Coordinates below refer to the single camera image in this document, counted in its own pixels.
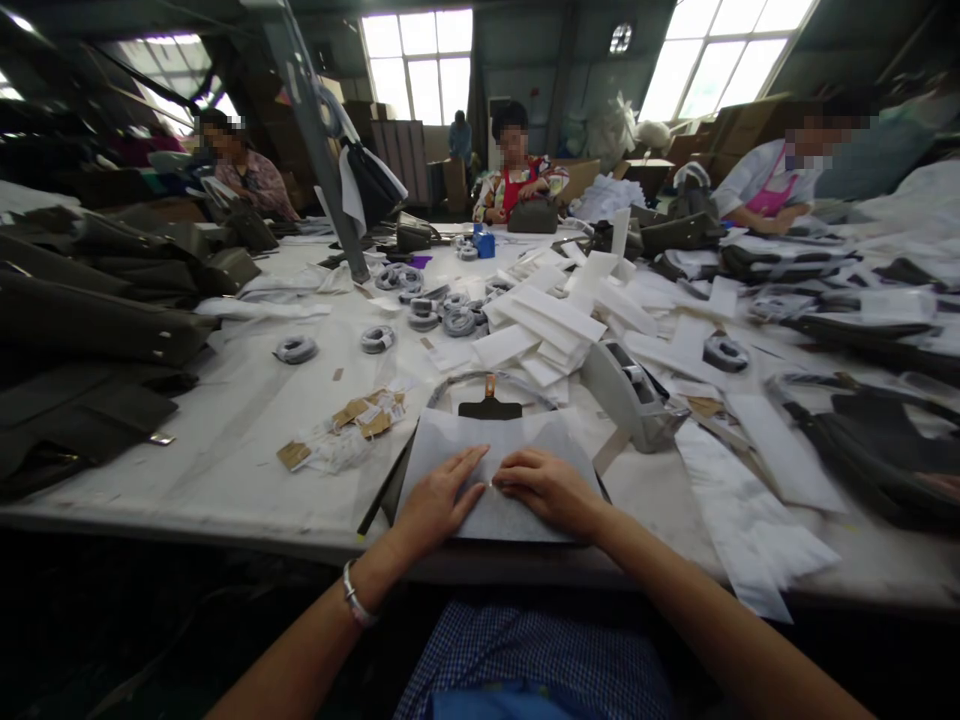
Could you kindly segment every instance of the person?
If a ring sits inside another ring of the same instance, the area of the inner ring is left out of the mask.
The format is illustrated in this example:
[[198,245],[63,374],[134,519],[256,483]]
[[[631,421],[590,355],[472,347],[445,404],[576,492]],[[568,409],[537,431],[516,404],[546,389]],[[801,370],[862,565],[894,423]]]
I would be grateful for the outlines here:
[[150,131],[150,145],[153,147],[154,152],[162,150],[168,152],[187,152],[179,138],[170,132],[170,128],[163,123],[151,123],[147,126],[147,129]]
[[447,144],[450,146],[450,159],[463,160],[463,169],[466,173],[467,188],[470,188],[470,166],[473,159],[473,130],[470,123],[467,122],[463,110],[457,110],[453,116],[453,122],[450,124],[450,133],[447,136]]
[[713,193],[720,217],[764,235],[785,235],[813,210],[823,158],[850,140],[863,103],[845,97],[808,104],[803,127],[744,155]]
[[244,133],[219,110],[204,110],[199,115],[200,135],[217,156],[215,177],[241,197],[254,210],[281,220],[299,220],[287,188],[276,165],[247,144]]
[[484,178],[474,222],[503,224],[518,202],[535,194],[556,197],[570,182],[567,171],[553,167],[546,156],[527,155],[528,126],[527,111],[514,100],[494,113],[493,137],[503,153],[503,170]]
[[[343,581],[274,642],[208,717],[314,717],[367,624],[365,614],[378,612],[391,587],[491,492],[609,555],[747,715],[870,717],[773,628],[550,453],[520,450],[503,460],[491,487],[475,483],[461,493],[488,449],[467,448],[423,478],[393,527],[347,564]],[[603,608],[596,611],[599,620]],[[639,635],[535,611],[485,613],[456,601],[441,616],[395,712],[404,719],[672,715],[659,661]]]

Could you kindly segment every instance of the brown label tag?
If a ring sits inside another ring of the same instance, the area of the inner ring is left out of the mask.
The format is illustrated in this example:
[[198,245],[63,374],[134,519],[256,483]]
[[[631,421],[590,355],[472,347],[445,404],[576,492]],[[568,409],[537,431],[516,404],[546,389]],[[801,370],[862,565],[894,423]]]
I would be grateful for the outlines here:
[[287,470],[293,471],[300,463],[310,457],[310,448],[300,442],[291,440],[282,448],[277,450],[277,457],[280,458]]

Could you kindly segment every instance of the silver bangle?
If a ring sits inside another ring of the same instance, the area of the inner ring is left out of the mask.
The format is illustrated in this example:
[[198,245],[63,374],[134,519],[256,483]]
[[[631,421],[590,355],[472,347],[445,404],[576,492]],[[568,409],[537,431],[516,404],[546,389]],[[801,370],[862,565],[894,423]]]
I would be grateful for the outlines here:
[[355,562],[356,560],[348,560],[347,564],[343,566],[343,599],[350,606],[350,614],[357,621],[357,625],[366,630],[376,625],[380,618],[368,613],[366,608],[357,600],[357,589],[350,582],[350,568],[353,567]]

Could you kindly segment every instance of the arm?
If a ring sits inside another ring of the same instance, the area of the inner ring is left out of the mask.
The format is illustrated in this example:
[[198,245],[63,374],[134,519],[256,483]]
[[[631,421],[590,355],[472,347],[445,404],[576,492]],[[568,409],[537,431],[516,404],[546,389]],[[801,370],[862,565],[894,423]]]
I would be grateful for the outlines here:
[[790,225],[779,218],[765,218],[747,209],[741,198],[747,186],[758,174],[769,173],[769,162],[765,157],[765,147],[754,148],[738,162],[730,174],[720,183],[711,198],[717,204],[720,217],[732,220],[738,225],[756,230],[764,235],[782,235]]
[[[467,448],[421,480],[396,524],[350,570],[357,599],[379,611],[390,588],[417,560],[456,532],[483,494],[477,483],[457,491],[488,446]],[[237,681],[209,718],[312,718],[330,690],[360,627],[334,583]]]
[[257,192],[251,195],[251,200],[259,210],[275,210],[288,220],[299,219],[287,194],[287,186],[283,184],[283,176],[277,166],[262,155],[257,158]]
[[499,184],[499,175],[489,175],[483,179],[480,197],[473,208],[473,222],[486,222],[492,225],[507,221],[503,208],[496,207],[497,186]]
[[493,482],[546,522],[607,553],[667,618],[717,683],[761,718],[870,714],[736,598],[608,505],[567,463],[535,448],[507,457]]

